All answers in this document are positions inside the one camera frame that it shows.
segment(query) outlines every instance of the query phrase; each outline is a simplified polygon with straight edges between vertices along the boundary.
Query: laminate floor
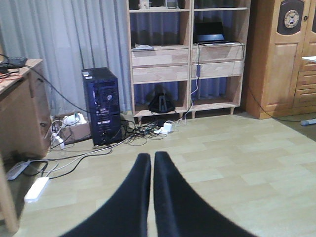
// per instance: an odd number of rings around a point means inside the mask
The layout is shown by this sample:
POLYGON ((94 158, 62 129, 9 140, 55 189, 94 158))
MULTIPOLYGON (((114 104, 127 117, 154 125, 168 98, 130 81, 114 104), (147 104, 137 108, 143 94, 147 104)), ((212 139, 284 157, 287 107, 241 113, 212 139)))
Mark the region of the laminate floor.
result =
MULTIPOLYGON (((2 223, 0 236, 59 236, 106 202, 138 153, 149 153, 153 164, 155 151, 167 151, 196 192, 246 230, 259 237, 316 237, 316 125, 305 128, 309 137, 280 121, 246 113, 188 119, 161 140, 121 144, 109 155, 85 158, 74 172, 50 180, 37 202, 24 205, 16 234, 7 233, 2 223)), ((51 151, 47 158, 91 148, 87 140, 51 151)), ((10 182, 13 192, 24 179, 10 182)), ((152 201, 151 195, 148 227, 149 236, 156 237, 152 201)))

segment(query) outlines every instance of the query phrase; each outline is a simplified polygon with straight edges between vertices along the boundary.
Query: black laptop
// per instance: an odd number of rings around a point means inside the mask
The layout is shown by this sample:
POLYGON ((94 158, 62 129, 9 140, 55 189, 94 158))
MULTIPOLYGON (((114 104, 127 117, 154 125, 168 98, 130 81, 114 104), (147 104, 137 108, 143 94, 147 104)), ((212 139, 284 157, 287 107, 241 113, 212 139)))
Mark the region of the black laptop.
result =
POLYGON ((222 22, 201 22, 195 23, 195 43, 210 46, 217 44, 233 44, 224 37, 222 22))

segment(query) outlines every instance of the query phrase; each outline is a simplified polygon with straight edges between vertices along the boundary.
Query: white charger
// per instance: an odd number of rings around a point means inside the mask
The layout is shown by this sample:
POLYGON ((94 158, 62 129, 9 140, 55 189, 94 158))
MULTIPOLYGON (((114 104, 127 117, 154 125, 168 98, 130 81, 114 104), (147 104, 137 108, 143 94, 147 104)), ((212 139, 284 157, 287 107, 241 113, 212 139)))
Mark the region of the white charger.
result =
POLYGON ((167 132, 171 132, 171 131, 172 131, 172 124, 169 123, 169 122, 165 122, 165 123, 163 124, 163 129, 164 129, 165 131, 167 131, 167 132))

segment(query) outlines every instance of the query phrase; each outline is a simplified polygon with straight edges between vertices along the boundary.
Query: desktop computer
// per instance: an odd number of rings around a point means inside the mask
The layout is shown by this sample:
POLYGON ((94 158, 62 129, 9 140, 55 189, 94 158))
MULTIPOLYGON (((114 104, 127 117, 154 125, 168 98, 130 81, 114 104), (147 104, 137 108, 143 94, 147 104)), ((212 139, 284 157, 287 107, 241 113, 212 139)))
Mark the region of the desktop computer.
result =
POLYGON ((121 141, 117 77, 108 68, 82 69, 81 72, 93 145, 121 141))

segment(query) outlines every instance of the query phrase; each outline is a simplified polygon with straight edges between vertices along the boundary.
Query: desk drawer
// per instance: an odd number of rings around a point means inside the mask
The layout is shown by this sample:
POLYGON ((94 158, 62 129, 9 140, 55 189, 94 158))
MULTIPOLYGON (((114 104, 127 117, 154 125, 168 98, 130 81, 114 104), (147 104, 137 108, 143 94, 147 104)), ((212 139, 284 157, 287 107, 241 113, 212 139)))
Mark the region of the desk drawer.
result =
POLYGON ((150 50, 132 52, 133 68, 176 66, 188 64, 188 49, 150 50))
MULTIPOLYGON (((203 63, 201 78, 220 78, 239 76, 243 72, 243 62, 203 63)), ((197 66, 192 67, 192 78, 196 78, 197 66)))
POLYGON ((316 88, 297 90, 294 96, 293 107, 303 107, 316 105, 316 88))
POLYGON ((200 46, 192 49, 192 62, 197 64, 208 62, 242 61, 243 50, 241 45, 200 46))
POLYGON ((313 89, 316 88, 316 71, 299 72, 296 89, 313 89))
POLYGON ((188 66, 134 68, 134 83, 180 81, 188 79, 188 66))

